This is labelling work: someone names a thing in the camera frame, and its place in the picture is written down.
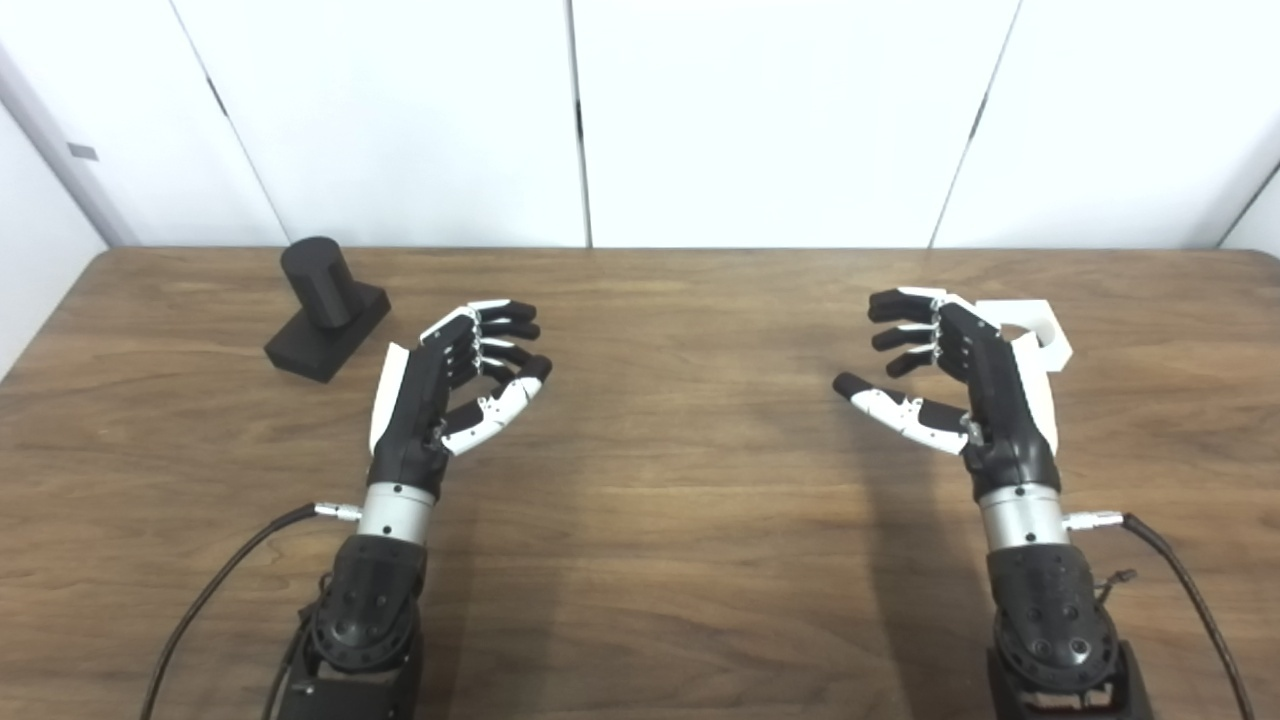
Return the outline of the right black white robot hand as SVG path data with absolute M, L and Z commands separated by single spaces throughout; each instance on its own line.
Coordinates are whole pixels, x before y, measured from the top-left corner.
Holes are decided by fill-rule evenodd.
M 1052 319 L 1039 300 L 969 301 L 942 288 L 896 287 L 868 299 L 868 318 L 888 329 L 874 350 L 899 350 L 884 366 L 897 379 L 937 368 L 961 383 L 957 407 L 876 386 L 845 372 L 835 392 L 901 437 L 960 457 L 975 501 L 1011 489 L 1061 489 L 1056 410 L 1036 324 Z

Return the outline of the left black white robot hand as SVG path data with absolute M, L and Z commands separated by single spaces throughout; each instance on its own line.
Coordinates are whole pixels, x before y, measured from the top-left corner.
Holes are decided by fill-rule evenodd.
M 389 345 L 371 415 L 367 484 L 440 498 L 449 461 L 503 432 L 547 383 L 550 359 L 518 345 L 539 338 L 536 318 L 531 304 L 474 301 L 426 328 L 412 348 Z

